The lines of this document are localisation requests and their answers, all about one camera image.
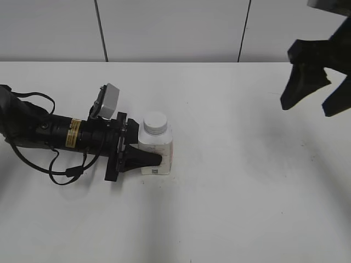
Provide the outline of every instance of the screw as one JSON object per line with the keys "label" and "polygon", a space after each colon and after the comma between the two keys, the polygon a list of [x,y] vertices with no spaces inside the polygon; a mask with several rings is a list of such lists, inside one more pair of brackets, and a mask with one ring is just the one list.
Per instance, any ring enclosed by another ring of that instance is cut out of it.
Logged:
{"label": "screw", "polygon": [[47,128],[49,128],[49,124],[47,123],[43,123],[40,128],[42,128],[43,130],[46,130]]}

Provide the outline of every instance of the yellow label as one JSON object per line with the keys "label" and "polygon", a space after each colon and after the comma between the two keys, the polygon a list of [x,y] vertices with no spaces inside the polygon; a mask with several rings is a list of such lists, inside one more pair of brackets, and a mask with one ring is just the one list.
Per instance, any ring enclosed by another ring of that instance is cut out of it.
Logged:
{"label": "yellow label", "polygon": [[70,129],[68,130],[67,137],[66,137],[66,147],[68,148],[75,148],[76,141],[78,137],[79,127],[81,125],[80,119],[72,119]]}

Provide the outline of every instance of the white wall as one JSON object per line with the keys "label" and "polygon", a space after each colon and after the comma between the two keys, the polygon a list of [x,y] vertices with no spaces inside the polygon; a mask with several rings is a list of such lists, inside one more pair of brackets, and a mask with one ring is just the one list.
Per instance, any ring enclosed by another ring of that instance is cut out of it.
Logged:
{"label": "white wall", "polygon": [[98,3],[110,61],[237,61],[248,0]]}
{"label": "white wall", "polygon": [[308,7],[307,0],[252,0],[240,61],[288,61],[296,39],[328,39],[344,19]]}
{"label": "white wall", "polygon": [[94,2],[1,0],[1,61],[104,61]]}
{"label": "white wall", "polygon": [[[241,62],[287,61],[343,16],[308,0],[252,0]],[[110,61],[236,62],[249,0],[98,0]],[[0,61],[104,61],[93,0],[1,0]]]}

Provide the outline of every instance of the white bottle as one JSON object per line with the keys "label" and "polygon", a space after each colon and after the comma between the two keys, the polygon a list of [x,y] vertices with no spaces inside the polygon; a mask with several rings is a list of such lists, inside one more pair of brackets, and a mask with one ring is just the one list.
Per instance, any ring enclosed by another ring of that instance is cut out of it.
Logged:
{"label": "white bottle", "polygon": [[172,127],[161,112],[149,112],[140,125],[139,149],[162,155],[160,166],[142,167],[142,174],[169,174],[173,158]]}

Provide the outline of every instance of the white bottle cap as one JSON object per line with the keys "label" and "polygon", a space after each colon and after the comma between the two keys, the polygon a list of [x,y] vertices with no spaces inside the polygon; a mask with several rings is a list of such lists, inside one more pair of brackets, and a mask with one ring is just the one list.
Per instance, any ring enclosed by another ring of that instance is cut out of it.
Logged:
{"label": "white bottle cap", "polygon": [[167,130],[167,117],[161,112],[148,112],[144,117],[144,129],[151,135],[160,135]]}

